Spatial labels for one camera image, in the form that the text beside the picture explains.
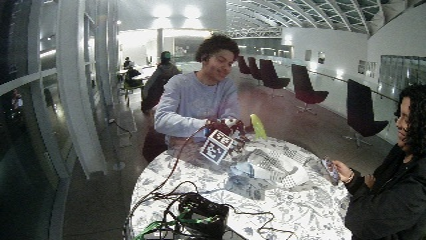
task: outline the yellow object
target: yellow object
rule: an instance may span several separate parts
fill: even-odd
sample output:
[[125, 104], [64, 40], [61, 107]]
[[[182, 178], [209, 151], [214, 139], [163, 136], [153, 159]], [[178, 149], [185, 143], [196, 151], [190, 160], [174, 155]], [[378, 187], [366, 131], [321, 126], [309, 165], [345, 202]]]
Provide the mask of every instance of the yellow object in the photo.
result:
[[254, 128], [254, 139], [257, 138], [264, 138], [266, 139], [266, 132], [265, 132], [265, 128], [264, 128], [264, 124], [261, 119], [258, 118], [258, 116], [256, 114], [250, 114], [250, 119], [252, 119], [252, 124], [253, 124], [253, 128]]

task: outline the person in background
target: person in background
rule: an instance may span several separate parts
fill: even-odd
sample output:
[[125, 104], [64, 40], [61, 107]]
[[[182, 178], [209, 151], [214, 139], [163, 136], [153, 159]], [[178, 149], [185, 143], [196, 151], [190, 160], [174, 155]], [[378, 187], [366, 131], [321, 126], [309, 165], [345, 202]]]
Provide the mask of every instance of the person in background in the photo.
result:
[[[238, 54], [237, 43], [224, 35], [213, 35], [196, 52], [200, 71], [176, 75], [164, 86], [155, 129], [165, 135], [170, 150], [181, 146], [208, 121], [240, 119], [237, 86], [228, 77]], [[190, 142], [200, 143], [205, 139], [200, 131]]]
[[125, 81], [131, 87], [140, 86], [143, 84], [143, 80], [135, 80], [133, 77], [141, 75], [140, 71], [133, 68], [133, 62], [131, 62], [128, 67], [128, 72], [125, 76]]
[[125, 57], [124, 63], [123, 63], [123, 69], [129, 69], [131, 62], [132, 62], [131, 58]]
[[399, 94], [398, 142], [373, 174], [333, 161], [352, 199], [345, 225], [352, 239], [423, 239], [426, 234], [426, 85]]
[[144, 114], [148, 114], [149, 110], [159, 104], [164, 92], [164, 85], [168, 83], [169, 79], [181, 73], [174, 64], [170, 63], [170, 58], [170, 52], [164, 51], [160, 57], [161, 62], [144, 86], [141, 103]]

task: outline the light purple sweater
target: light purple sweater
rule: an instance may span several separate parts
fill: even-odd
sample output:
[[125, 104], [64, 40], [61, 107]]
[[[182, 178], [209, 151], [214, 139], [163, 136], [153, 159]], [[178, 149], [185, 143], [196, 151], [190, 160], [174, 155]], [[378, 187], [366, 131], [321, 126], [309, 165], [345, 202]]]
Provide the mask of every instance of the light purple sweater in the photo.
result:
[[[217, 85], [202, 84], [194, 72], [173, 76], [164, 86], [157, 105], [155, 128], [166, 136], [189, 137], [206, 120], [240, 119], [237, 86], [230, 78]], [[202, 141], [204, 133], [196, 135]]]

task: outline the black jacket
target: black jacket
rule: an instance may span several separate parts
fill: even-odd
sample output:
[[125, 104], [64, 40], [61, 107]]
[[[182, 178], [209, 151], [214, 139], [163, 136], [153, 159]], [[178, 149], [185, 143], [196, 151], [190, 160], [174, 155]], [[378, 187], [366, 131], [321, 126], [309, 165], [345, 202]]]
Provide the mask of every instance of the black jacket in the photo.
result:
[[403, 158], [395, 145], [374, 171], [372, 190], [354, 171], [345, 218], [353, 239], [418, 240], [426, 234], [426, 156], [414, 156], [409, 163]]

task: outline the black and white pattern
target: black and white pattern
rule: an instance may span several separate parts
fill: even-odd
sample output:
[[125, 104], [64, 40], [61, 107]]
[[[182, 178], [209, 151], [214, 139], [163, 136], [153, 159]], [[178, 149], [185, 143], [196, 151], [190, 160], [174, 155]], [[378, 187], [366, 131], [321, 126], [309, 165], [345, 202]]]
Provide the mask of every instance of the black and white pattern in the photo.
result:
[[[350, 239], [350, 231], [344, 226], [349, 203], [349, 194], [342, 183], [334, 186], [318, 157], [294, 144], [268, 138], [253, 140], [246, 147], [268, 148], [296, 160], [305, 167], [309, 181], [293, 188], [278, 187], [270, 181], [230, 174], [236, 164], [226, 157], [220, 165], [208, 161], [197, 151], [186, 152], [176, 171], [160, 189], [168, 193], [184, 181], [197, 185], [201, 195], [216, 203], [233, 205], [237, 211], [246, 213], [272, 212], [273, 221], [265, 227], [293, 231], [289, 239]], [[133, 190], [132, 207], [143, 196], [164, 181], [172, 171], [176, 158], [163, 153], [144, 170]], [[190, 184], [181, 185], [180, 192], [194, 191]], [[161, 220], [169, 201], [148, 201], [137, 208], [131, 219], [135, 236], [153, 222]], [[257, 229], [269, 221], [270, 214], [236, 214], [230, 209], [228, 226], [246, 239], [286, 239], [290, 234], [280, 231]], [[226, 232], [224, 239], [241, 239]]]

